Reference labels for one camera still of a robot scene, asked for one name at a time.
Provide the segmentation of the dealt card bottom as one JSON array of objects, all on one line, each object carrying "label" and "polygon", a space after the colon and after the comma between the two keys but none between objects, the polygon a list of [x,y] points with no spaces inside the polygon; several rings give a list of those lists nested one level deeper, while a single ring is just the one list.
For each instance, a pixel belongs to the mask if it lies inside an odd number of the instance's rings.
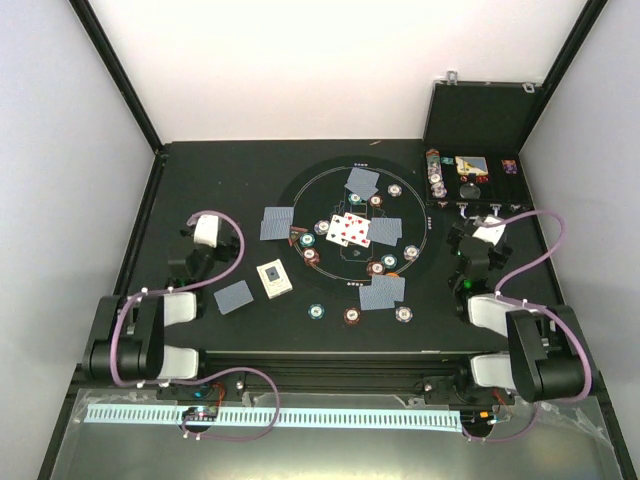
[{"label": "dealt card bottom", "polygon": [[404,277],[373,275],[371,286],[395,302],[402,302],[404,300],[406,287],[406,279]]},{"label": "dealt card bottom", "polygon": [[386,310],[395,306],[390,293],[372,285],[359,288],[359,301],[362,311]]}]

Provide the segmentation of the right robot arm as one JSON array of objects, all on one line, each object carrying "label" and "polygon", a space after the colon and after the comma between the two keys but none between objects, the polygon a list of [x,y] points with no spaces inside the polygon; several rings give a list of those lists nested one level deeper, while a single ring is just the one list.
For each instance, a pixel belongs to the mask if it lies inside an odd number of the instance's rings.
[{"label": "right robot arm", "polygon": [[573,309],[534,306],[489,289],[489,273],[502,268],[512,252],[504,240],[502,220],[485,217],[457,223],[447,243],[457,259],[448,280],[457,315],[508,342],[505,352],[469,359],[469,369],[454,379],[457,396],[476,403],[496,387],[514,391],[530,403],[587,397],[595,383],[594,368],[570,327],[576,319]]}]

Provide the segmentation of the blue backed card stack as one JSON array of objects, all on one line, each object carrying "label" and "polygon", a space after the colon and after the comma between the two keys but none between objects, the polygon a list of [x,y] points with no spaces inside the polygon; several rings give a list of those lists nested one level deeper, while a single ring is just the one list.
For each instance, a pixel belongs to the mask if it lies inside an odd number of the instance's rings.
[{"label": "blue backed card stack", "polygon": [[245,280],[238,281],[214,293],[218,310],[227,315],[254,301],[253,295]]}]

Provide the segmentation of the green chips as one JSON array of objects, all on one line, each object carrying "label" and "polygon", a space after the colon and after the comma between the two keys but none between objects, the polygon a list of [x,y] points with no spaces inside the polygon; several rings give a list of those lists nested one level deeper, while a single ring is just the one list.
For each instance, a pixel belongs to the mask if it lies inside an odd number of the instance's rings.
[{"label": "green chips", "polygon": [[304,233],[299,237],[299,245],[301,248],[312,248],[316,243],[316,238],[310,232]]},{"label": "green chips", "polygon": [[361,197],[360,197],[359,195],[357,195],[357,194],[355,194],[355,193],[351,193],[351,194],[349,195],[349,202],[350,202],[352,205],[359,205],[359,204],[361,204],[361,203],[362,203],[362,199],[361,199]]},{"label": "green chips", "polygon": [[394,269],[398,263],[397,257],[393,254],[386,254],[381,257],[381,262],[386,269]]}]

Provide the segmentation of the dealt card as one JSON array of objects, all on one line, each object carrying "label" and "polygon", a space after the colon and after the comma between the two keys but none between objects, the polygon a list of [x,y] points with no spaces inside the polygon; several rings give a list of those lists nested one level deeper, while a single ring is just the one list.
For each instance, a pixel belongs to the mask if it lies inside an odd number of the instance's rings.
[{"label": "dealt card", "polygon": [[260,240],[284,240],[289,237],[291,221],[288,219],[262,220],[260,226]]},{"label": "dealt card", "polygon": [[289,223],[292,223],[293,218],[293,207],[266,207],[264,209],[263,220],[266,222],[287,221]]},{"label": "dealt card", "polygon": [[402,302],[404,300],[406,287],[406,279],[404,277],[373,275],[371,286],[395,302]]},{"label": "dealt card", "polygon": [[349,185],[366,185],[375,187],[379,179],[379,173],[376,171],[352,168],[347,183]]},{"label": "dealt card", "polygon": [[386,310],[395,306],[390,293],[372,285],[359,288],[359,301],[362,311]]},{"label": "dealt card", "polygon": [[354,195],[357,195],[362,201],[368,201],[372,196],[376,195],[378,188],[375,185],[364,183],[347,183],[345,188]]}]

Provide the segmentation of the red poker chip stack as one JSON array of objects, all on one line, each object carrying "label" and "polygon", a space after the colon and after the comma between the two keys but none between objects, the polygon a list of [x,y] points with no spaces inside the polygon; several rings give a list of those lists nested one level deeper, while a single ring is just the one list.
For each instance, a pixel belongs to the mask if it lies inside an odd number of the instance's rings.
[{"label": "red poker chip stack", "polygon": [[356,325],[360,322],[361,311],[358,308],[347,308],[343,314],[344,321],[348,325]]}]

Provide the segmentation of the red chips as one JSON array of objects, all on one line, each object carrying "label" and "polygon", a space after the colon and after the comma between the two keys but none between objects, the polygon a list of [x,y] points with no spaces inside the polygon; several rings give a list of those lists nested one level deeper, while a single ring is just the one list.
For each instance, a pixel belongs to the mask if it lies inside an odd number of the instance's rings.
[{"label": "red chips", "polygon": [[382,204],[382,198],[379,195],[373,195],[369,199],[369,203],[372,207],[379,207]]},{"label": "red chips", "polygon": [[307,266],[315,266],[320,261],[320,255],[315,248],[305,248],[302,256]]},{"label": "red chips", "polygon": [[373,275],[383,275],[386,271],[386,267],[381,261],[372,261],[369,262],[366,267],[366,272],[369,276]]}]

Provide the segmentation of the burn card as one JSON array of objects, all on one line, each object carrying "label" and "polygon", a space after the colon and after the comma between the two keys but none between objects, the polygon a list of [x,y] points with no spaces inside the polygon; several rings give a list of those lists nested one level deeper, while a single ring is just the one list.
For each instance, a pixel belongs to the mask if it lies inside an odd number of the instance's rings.
[{"label": "burn card", "polygon": [[402,235],[402,220],[400,218],[374,217],[369,224],[367,239],[395,247]]}]

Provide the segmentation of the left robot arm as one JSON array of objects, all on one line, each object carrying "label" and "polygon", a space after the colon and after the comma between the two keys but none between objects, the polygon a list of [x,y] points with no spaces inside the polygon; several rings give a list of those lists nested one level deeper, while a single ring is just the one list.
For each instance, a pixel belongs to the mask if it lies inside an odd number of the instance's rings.
[{"label": "left robot arm", "polygon": [[185,235],[168,249],[169,277],[161,294],[143,294],[129,308],[124,296],[102,297],[84,352],[83,372],[93,380],[110,380],[113,370],[128,382],[161,378],[170,356],[165,328],[197,317],[202,297],[199,284],[217,262],[235,264],[240,250],[235,234],[214,246]]}]

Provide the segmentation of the green poker chip stack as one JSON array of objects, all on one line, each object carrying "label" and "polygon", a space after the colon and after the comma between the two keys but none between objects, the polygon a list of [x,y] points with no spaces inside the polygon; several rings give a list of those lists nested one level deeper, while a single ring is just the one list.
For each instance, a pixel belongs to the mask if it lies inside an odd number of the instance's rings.
[{"label": "green poker chip stack", "polygon": [[319,320],[325,315],[325,308],[321,304],[312,304],[308,308],[308,316],[311,319]]}]

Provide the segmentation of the triangular red dealer button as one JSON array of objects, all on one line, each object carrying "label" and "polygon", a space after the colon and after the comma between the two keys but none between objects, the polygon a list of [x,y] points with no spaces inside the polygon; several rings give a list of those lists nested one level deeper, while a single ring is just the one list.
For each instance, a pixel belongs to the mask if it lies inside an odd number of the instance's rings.
[{"label": "triangular red dealer button", "polygon": [[308,230],[306,228],[291,226],[289,228],[289,236],[288,236],[289,245],[293,246],[299,240],[299,238],[307,232]]}]

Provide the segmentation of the dealt card top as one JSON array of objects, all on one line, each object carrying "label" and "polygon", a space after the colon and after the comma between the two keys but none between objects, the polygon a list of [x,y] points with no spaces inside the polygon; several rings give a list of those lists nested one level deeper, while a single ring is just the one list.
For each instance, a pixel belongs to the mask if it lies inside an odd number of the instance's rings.
[{"label": "dealt card top", "polygon": [[349,185],[366,185],[375,187],[379,179],[379,173],[376,171],[352,168],[347,183]]},{"label": "dealt card top", "polygon": [[368,201],[372,196],[376,195],[378,188],[375,185],[364,183],[347,183],[345,188],[354,195],[357,195],[362,201]]}]

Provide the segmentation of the purple poker chip stack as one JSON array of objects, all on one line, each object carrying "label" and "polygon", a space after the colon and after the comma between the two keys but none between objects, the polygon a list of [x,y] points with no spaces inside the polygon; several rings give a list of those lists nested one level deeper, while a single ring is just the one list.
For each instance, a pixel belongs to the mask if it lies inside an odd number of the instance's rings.
[{"label": "purple poker chip stack", "polygon": [[401,323],[408,323],[413,318],[413,312],[409,307],[400,306],[395,310],[395,317]]}]

